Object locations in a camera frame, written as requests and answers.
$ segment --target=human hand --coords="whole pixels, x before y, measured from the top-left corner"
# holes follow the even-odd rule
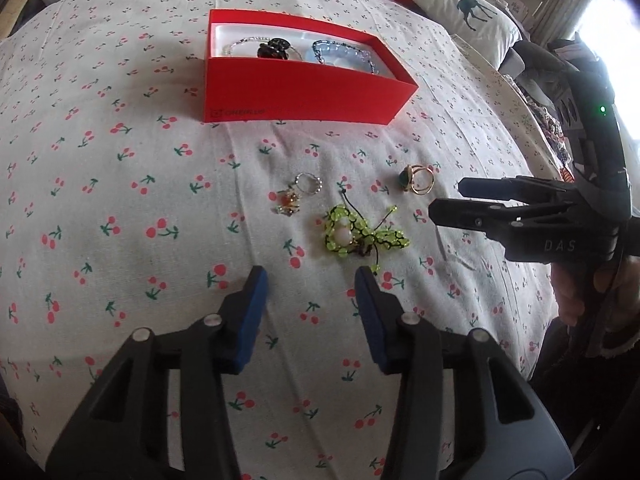
[[[594,288],[604,293],[614,272],[611,262],[604,264],[593,276]],[[558,300],[558,316],[565,324],[575,326],[584,314],[580,284],[561,264],[552,264],[551,286]],[[616,301],[607,321],[607,330],[617,332],[640,313],[640,258],[630,256],[622,261],[612,289],[616,291]]]

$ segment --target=bright window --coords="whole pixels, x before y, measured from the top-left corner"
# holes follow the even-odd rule
[[[632,11],[618,0],[594,0],[578,32],[602,58],[616,93],[619,121],[633,139],[640,139],[640,30],[632,24]]]

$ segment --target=cherry print bedsheet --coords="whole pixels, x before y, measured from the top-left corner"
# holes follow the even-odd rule
[[[213,7],[365,30],[420,89],[389,126],[203,124]],[[411,245],[381,251],[379,281],[405,309],[443,330],[485,327],[532,369],[556,312],[546,267],[436,228],[427,208],[463,176],[555,166],[510,86],[439,25],[385,0],[63,0],[0,43],[0,67],[0,374],[40,464],[133,329],[187,327],[260,264],[270,298],[254,355],[225,378],[243,479],[380,475],[399,381],[371,361],[354,299],[354,272],[373,260],[323,247],[342,190],[371,222],[398,206],[386,224]],[[433,168],[430,195],[399,189],[409,163]],[[291,218],[273,213],[302,171],[322,191]],[[175,436],[175,394],[167,420]]]

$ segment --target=white bead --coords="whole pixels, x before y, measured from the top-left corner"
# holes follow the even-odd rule
[[[338,227],[334,231],[334,242],[340,247],[347,247],[353,242],[353,234],[348,227]]]

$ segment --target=blue beaded bracelet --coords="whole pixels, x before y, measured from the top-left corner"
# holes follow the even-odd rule
[[[338,43],[337,41],[319,40],[313,43],[311,49],[320,64],[326,64],[324,58],[328,56],[342,57],[367,65],[372,74],[378,73],[377,67],[371,60],[371,54],[367,50],[356,46],[347,43]]]

